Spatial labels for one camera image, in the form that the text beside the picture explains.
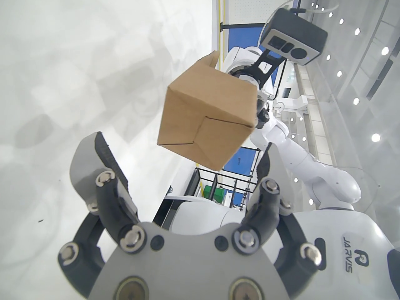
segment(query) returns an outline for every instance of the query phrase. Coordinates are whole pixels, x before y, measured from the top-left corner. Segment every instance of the white cable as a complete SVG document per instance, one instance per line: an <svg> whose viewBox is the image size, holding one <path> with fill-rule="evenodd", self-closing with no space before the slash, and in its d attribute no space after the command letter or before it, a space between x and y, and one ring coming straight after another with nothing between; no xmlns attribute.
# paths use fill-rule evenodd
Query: white cable
<svg viewBox="0 0 400 300"><path fill-rule="evenodd" d="M279 103L282 103L282 104L283 104L283 107L282 107L281 110L279 111L279 114L281 114L282 111L286 108L286 106L285 106L285 103L283 103L282 101L276 102L276 104L275 104L275 106L274 106L274 109L275 109L275 110L278 109L278 107L276 107L276 106L277 106Z"/></svg>
<svg viewBox="0 0 400 300"><path fill-rule="evenodd" d="M261 36L262 36L262 34L263 34L263 32L264 32L265 27L267 26L267 24L269 23L269 21L271 20L271 18L274 16L274 14L276 13L276 11L277 11L279 8L282 8L282 7L285 6L287 3L292 2L292 1L295 1L295 0L289 0L289 1L286 1L285 3L282 3L279 7L277 7L277 8L275 9L275 11L271 14L271 16L270 16L270 17L268 18L268 20L265 22L264 26L263 26L262 29L261 29L260 36L258 37L257 48L260 47ZM325 9L324 11L322 11L322 10L315 10L315 9L306 9L306 11L308 11L308 12L310 12L310 13L314 13L314 14L324 14L324 13L330 13L331 11L337 9L338 7L339 7L339 4L336 4L336 6L334 6L334 7L332 7L332 8Z"/></svg>

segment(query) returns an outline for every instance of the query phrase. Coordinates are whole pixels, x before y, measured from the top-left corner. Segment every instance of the humanoid robot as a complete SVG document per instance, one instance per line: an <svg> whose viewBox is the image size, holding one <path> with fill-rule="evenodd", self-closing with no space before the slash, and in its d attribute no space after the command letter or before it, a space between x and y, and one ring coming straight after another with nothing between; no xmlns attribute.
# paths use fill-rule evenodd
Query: humanoid robot
<svg viewBox="0 0 400 300"><path fill-rule="evenodd" d="M371 218L354 211L352 204L360 199L356 181L288 139L287 127L269 111L273 68L284 58L306 64L312 59L293 50L316 57L325 43L293 34L309 25L288 12L277 12L266 28L266 51L236 47L224 62L224 72L259 88L258 124L250 139L264 155L245 212L184 196L169 230L141 223L128 181L102 134L81 141L70 177L89 213L58 261L84 297L398 299L399 252ZM285 42L292 38L294 45L284 49L277 35ZM271 60L269 51L281 51L282 57ZM267 72L259 68L263 61L272 65ZM319 210L293 213L282 191L291 187L286 169L303 180ZM118 244L107 263L96 245L104 229Z"/></svg>

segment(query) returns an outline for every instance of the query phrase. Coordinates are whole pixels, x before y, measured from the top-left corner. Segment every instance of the window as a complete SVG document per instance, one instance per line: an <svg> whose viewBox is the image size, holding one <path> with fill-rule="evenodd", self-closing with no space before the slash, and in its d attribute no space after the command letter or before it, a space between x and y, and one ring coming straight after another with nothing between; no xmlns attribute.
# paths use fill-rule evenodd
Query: window
<svg viewBox="0 0 400 300"><path fill-rule="evenodd" d="M291 88L285 88L283 91L282 97L288 98L291 90L292 90Z"/></svg>

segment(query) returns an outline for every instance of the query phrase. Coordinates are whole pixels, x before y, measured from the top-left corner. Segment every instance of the black bracket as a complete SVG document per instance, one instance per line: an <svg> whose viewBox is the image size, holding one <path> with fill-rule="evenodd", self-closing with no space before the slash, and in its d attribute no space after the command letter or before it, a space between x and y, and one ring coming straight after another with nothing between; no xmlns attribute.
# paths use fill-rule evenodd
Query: black bracket
<svg viewBox="0 0 400 300"><path fill-rule="evenodd" d="M64 266L61 254L58 264L71 285L85 298L90 292L104 266L97 243L104 230L100 218L89 213L79 227L74 243L78 245L78 255L73 263Z"/></svg>
<svg viewBox="0 0 400 300"><path fill-rule="evenodd" d="M300 246L307 240L293 214L280 215L276 230L283 248L280 249L274 266L290 299L294 299L308 286L318 267L311 260L301 257Z"/></svg>
<svg viewBox="0 0 400 300"><path fill-rule="evenodd" d="M247 66L247 67L245 66L244 68L235 71L231 75L233 75L233 76L239 76L240 74L249 75L257 80L258 86L261 90L264 87L267 80L273 74L273 72L278 68L278 66L280 64L282 64L286 60L285 57L276 58L274 56L271 56L271 55L269 55L270 52L271 52L271 50L269 50L269 49L264 50L264 52L255 61L255 63L253 65ZM259 68L259 66L262 62L265 62L265 63L271 65L271 68L268 70L267 73L264 73Z"/></svg>
<svg viewBox="0 0 400 300"><path fill-rule="evenodd" d="M96 197L101 222L111 238L119 244L127 231L139 223L139 219L129 212L125 200L118 195L117 178L102 187L97 186Z"/></svg>

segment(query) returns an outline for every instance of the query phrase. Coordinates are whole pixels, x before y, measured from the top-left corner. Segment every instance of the screw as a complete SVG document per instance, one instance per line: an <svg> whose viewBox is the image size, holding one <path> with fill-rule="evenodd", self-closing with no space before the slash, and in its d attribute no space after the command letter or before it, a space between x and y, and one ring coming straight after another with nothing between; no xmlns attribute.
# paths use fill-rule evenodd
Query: screw
<svg viewBox="0 0 400 300"><path fill-rule="evenodd" d="M140 239L140 234L136 231L129 231L125 236L126 246L133 247Z"/></svg>
<svg viewBox="0 0 400 300"><path fill-rule="evenodd" d="M66 261L70 260L74 257L74 250L72 246L67 246L62 252L61 252L61 258Z"/></svg>
<svg viewBox="0 0 400 300"><path fill-rule="evenodd" d="M270 191L275 191L278 188L278 185L274 180L268 180L266 186Z"/></svg>
<svg viewBox="0 0 400 300"><path fill-rule="evenodd" d="M289 208L291 208L292 207L292 203L290 203L290 202L286 202L286 201L284 201L284 200L280 200L280 204L284 207L284 208L287 208L287 209L289 209Z"/></svg>
<svg viewBox="0 0 400 300"><path fill-rule="evenodd" d="M220 252L225 252L229 247L228 240L224 236L217 236L214 240L214 245Z"/></svg>
<svg viewBox="0 0 400 300"><path fill-rule="evenodd" d="M164 237L161 235L154 236L150 242L150 247L153 251L159 251L164 246Z"/></svg>
<svg viewBox="0 0 400 300"><path fill-rule="evenodd" d="M108 183L111 180L115 179L115 173L112 170L106 170L105 172L102 172L99 174L99 176L96 177L96 186L104 186L105 183Z"/></svg>
<svg viewBox="0 0 400 300"><path fill-rule="evenodd" d="M135 224L132 226L132 229L125 234L125 237L121 238L120 246L127 253L136 253L143 248L146 240L145 238L145 231Z"/></svg>
<svg viewBox="0 0 400 300"><path fill-rule="evenodd" d="M91 203L91 204L88 204L87 205L87 209L89 210L89 212L91 212L91 213L96 213L96 212L98 212L99 211L99 208L97 207L97 204L96 203Z"/></svg>
<svg viewBox="0 0 400 300"><path fill-rule="evenodd" d="M148 293L148 287L143 279L139 277L128 277L118 286L114 299L146 300L148 299Z"/></svg>
<svg viewBox="0 0 400 300"><path fill-rule="evenodd" d="M319 266L323 260L320 250L313 244L304 243L300 246L300 255L303 259L308 258L316 266Z"/></svg>
<svg viewBox="0 0 400 300"><path fill-rule="evenodd" d="M240 233L239 241L243 246L251 247L254 245L256 240L254 239L254 236L250 233L250 231L243 230Z"/></svg>
<svg viewBox="0 0 400 300"><path fill-rule="evenodd" d="M78 257L79 247L76 243L70 242L61 247L60 257L63 266L68 266L73 263Z"/></svg>
<svg viewBox="0 0 400 300"><path fill-rule="evenodd" d="M232 300L261 300L262 298L257 284L247 278L242 278L232 285L229 297Z"/></svg>

